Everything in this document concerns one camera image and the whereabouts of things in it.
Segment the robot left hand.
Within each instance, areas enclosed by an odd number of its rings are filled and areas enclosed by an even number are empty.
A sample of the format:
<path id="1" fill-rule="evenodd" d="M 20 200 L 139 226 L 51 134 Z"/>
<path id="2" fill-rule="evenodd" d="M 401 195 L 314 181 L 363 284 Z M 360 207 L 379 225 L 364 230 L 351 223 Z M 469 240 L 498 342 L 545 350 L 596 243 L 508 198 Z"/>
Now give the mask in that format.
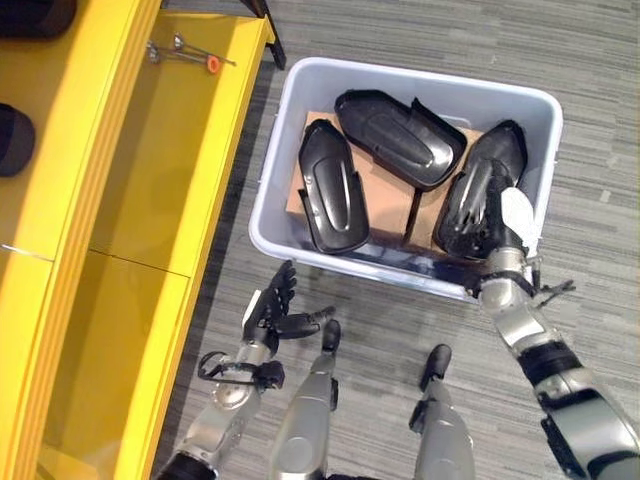
<path id="1" fill-rule="evenodd" d="M 295 296 L 296 270 L 291 260 L 282 263 L 269 285 L 261 291 L 248 319 L 244 323 L 242 341 L 261 344 L 277 353 L 281 340 L 306 338 L 321 331 L 333 318 L 336 309 L 326 307 L 313 313 L 289 312 Z"/>

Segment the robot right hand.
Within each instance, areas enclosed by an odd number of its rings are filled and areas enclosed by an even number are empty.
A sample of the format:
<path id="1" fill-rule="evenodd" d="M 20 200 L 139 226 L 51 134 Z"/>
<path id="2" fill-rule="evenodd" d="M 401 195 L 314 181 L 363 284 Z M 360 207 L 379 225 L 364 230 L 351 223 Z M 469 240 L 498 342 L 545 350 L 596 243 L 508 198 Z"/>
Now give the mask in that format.
<path id="1" fill-rule="evenodd" d="M 533 207 L 504 164 L 483 159 L 456 177 L 438 238 L 449 254 L 469 259 L 485 259 L 505 247 L 526 252 L 537 241 Z"/>

